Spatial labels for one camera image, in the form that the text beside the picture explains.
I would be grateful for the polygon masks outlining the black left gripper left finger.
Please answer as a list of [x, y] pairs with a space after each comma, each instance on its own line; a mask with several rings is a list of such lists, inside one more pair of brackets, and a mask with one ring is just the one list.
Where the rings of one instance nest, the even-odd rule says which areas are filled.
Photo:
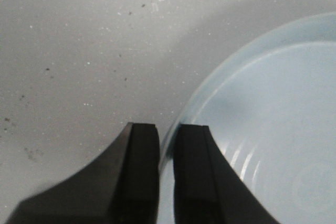
[[8, 223], [156, 223], [159, 160], [156, 126], [128, 123], [82, 170], [21, 201]]

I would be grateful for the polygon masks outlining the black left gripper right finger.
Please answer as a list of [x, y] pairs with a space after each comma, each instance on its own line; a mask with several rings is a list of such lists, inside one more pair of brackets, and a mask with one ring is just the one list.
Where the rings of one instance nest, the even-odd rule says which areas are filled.
[[179, 127], [173, 167], [176, 223], [277, 223], [222, 155], [208, 126]]

